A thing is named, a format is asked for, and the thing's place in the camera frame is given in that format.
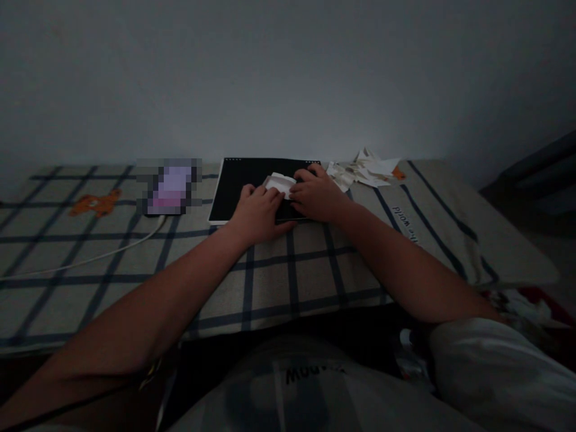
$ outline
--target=crumpled paper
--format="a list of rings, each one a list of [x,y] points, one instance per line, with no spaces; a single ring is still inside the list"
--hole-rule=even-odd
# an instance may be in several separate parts
[[[388,179],[394,176],[399,161],[400,158],[382,160],[365,147],[346,168],[330,162],[326,172],[342,192],[346,192],[355,181],[372,187],[390,186]]]

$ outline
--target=plaid tablecloth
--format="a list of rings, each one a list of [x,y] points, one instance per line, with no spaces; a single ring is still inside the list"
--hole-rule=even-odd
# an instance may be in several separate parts
[[[0,353],[62,345],[121,296],[204,240],[218,177],[203,166],[200,206],[169,217],[150,240],[85,266],[0,282]],[[354,184],[349,195],[436,256],[469,283],[545,283],[552,264],[440,161],[400,164],[407,176],[380,189]],[[68,213],[82,195],[122,195],[113,212]],[[156,219],[136,212],[143,185],[132,166],[47,167],[0,208],[0,274],[57,268],[143,238]],[[165,287],[169,295],[170,287]],[[298,316],[390,301],[349,241],[334,227],[300,223],[250,248],[184,337],[276,325]]]

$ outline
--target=white cable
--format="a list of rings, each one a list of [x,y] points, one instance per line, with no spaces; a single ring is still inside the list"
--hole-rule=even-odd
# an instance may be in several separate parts
[[[107,256],[114,255],[114,254],[116,254],[116,253],[118,253],[118,252],[121,252],[121,251],[123,251],[123,250],[129,249],[129,248],[134,247],[134,246],[136,246],[136,245],[139,245],[139,244],[142,243],[142,242],[145,242],[145,241],[148,240],[150,237],[152,237],[154,234],[156,234],[156,233],[160,230],[160,228],[162,228],[162,225],[164,224],[164,221],[165,221],[165,220],[166,220],[166,216],[165,216],[165,215],[160,215],[159,218],[158,218],[158,224],[156,225],[156,228],[155,228],[150,234],[148,234],[148,235],[147,235],[146,237],[144,237],[143,239],[138,240],[137,242],[134,242],[134,243],[132,243],[132,244],[129,244],[129,245],[127,245],[127,246],[124,246],[124,247],[122,247],[122,248],[120,248],[120,249],[116,249],[115,251],[108,252],[108,253],[105,253],[105,254],[103,254],[103,255],[100,255],[100,256],[97,256],[97,257],[94,257],[94,258],[90,258],[90,259],[88,259],[88,260],[81,261],[81,262],[76,263],[76,264],[70,264],[70,265],[67,265],[67,266],[64,266],[64,267],[58,267],[58,268],[55,268],[55,269],[39,270],[39,271],[35,271],[35,272],[20,273],[20,274],[17,274],[17,275],[0,277],[0,281],[9,280],[9,279],[16,279],[16,278],[19,278],[19,277],[22,277],[22,276],[31,276],[31,275],[35,275],[35,274],[52,273],[52,272],[55,272],[55,271],[66,270],[66,269],[70,269],[70,268],[74,268],[74,267],[79,267],[79,266],[81,266],[81,265],[88,264],[88,263],[90,263],[90,262],[97,261],[97,260],[102,259],[102,258],[106,258]]]

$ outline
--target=shirt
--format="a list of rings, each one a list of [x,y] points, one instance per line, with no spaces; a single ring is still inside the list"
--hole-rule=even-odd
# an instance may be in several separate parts
[[[329,356],[284,356],[230,376],[179,431],[576,430],[576,374],[501,323],[438,326],[430,347],[445,402]]]

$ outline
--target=hand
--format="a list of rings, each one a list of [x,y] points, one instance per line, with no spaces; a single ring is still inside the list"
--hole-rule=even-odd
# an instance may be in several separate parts
[[[225,226],[234,230],[247,247],[280,237],[297,225],[296,221],[275,224],[276,210],[283,199],[284,194],[276,188],[266,190],[264,186],[246,185],[232,219]]]
[[[310,219],[333,222],[336,215],[343,211],[343,207],[352,203],[318,164],[310,165],[308,171],[296,171],[294,178],[304,181],[290,188],[289,198],[297,201],[291,205]]]

